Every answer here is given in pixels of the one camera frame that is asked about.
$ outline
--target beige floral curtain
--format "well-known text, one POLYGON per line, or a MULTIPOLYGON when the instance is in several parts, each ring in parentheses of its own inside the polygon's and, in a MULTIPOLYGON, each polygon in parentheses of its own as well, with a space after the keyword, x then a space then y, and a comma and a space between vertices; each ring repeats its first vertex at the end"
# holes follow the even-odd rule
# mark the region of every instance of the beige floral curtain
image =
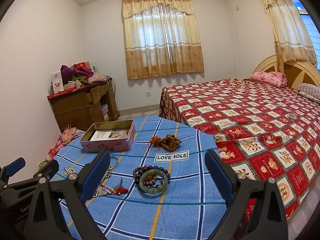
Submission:
POLYGON ((311 39, 292 0, 261 0, 273 26, 278 70, 284 63, 307 60, 316 67, 311 39))
POLYGON ((204 71, 191 0, 123 0, 128 79, 204 71))

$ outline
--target pink tin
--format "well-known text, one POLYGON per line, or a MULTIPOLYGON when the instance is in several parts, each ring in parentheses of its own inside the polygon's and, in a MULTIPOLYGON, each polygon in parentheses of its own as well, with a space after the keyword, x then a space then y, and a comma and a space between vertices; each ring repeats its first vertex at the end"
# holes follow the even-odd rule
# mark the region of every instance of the pink tin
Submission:
POLYGON ((100 150, 107 150, 110 152, 129 151, 132 147, 134 134, 135 126, 133 120, 97 122, 90 126, 80 140, 80 144, 85 152, 98 152, 100 150), (129 129, 128 136, 126 138, 90 141, 91 137, 97 130, 121 129, 129 129))

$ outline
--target white wall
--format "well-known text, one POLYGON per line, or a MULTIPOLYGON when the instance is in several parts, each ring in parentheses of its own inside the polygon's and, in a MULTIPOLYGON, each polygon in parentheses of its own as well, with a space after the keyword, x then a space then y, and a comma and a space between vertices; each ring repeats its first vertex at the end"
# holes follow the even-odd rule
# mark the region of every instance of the white wall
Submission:
POLYGON ((235 40, 225 0, 192 0, 204 58, 204 73, 128 80, 122 0, 99 0, 81 7, 84 60, 117 83, 119 110, 156 105, 163 87, 236 77, 235 40))
POLYGON ((272 25, 260 0, 226 2, 236 40, 238 78, 249 78, 263 60, 275 54, 272 25))
POLYGON ((81 62, 79 22, 72 0, 16 0, 0 23, 0 166, 26 160, 11 182, 31 178, 57 142, 50 72, 81 62))

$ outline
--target baseboard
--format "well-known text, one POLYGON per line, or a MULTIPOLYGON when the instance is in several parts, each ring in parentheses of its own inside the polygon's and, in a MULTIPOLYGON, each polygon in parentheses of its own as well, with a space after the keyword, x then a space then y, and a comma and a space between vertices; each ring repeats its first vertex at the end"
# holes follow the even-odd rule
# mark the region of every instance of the baseboard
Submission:
POLYGON ((136 114, 136 113, 154 111, 158 109, 159 109, 159 105, 142 106, 142 107, 137 107, 132 109, 120 110, 119 115, 122 116, 122 115, 128 115, 128 114, 136 114))

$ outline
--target bed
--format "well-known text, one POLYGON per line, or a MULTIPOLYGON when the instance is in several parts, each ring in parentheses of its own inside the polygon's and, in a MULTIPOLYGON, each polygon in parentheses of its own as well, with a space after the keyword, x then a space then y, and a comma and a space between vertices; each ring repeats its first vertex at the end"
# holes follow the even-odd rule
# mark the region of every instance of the bed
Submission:
MULTIPOLYGON (((275 65, 276 57, 269 57, 255 72, 275 71, 275 65)), ((308 62, 286 64, 285 74, 283 89, 238 79, 164 88, 160 116, 215 135, 222 160, 235 172, 276 178, 289 239, 295 239, 315 220, 313 213, 319 217, 320 106, 292 88, 301 82, 320 86, 320 74, 308 62)), ((248 204, 244 227, 253 206, 254 201, 248 204)))

